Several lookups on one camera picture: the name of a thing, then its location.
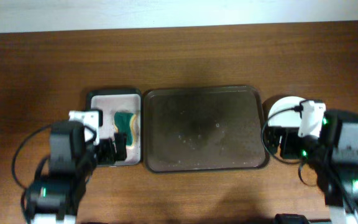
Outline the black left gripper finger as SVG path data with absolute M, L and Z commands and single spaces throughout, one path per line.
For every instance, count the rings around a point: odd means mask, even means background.
M 127 158 L 127 149 L 126 149 L 127 136 L 125 133 L 115 133 L 114 134 L 114 143 L 116 149 L 116 161 L 124 161 Z
M 115 163 L 115 145 L 111 138 L 99 142 L 99 164 Z

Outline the green yellow sponge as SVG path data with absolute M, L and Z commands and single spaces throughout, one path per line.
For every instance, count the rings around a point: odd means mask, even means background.
M 133 148 L 136 141 L 135 122 L 137 115 L 118 111 L 114 114 L 114 127 L 118 133 L 126 135 L 126 147 Z

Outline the pale green plate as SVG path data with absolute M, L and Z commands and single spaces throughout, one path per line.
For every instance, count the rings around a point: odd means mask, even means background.
M 299 128 L 301 124 L 300 113 L 295 111 L 285 111 L 271 116 L 281 110 L 294 108 L 299 106 L 300 102 L 305 100 L 298 96 L 286 96 L 276 101 L 270 108 L 268 113 L 268 126 L 275 126 L 281 128 Z

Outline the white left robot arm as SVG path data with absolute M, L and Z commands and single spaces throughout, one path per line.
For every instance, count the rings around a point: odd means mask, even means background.
M 86 186 L 98 166 L 127 157 L 126 133 L 95 143 L 96 130 L 79 121 L 61 121 L 50 129 L 50 154 L 38 164 L 24 189 L 21 210 L 26 223 L 75 223 Z

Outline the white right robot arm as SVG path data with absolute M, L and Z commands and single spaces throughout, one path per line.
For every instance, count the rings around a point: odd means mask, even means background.
M 358 223 L 358 114 L 290 106 L 268 115 L 260 138 L 278 162 L 308 166 L 324 195 L 330 223 Z

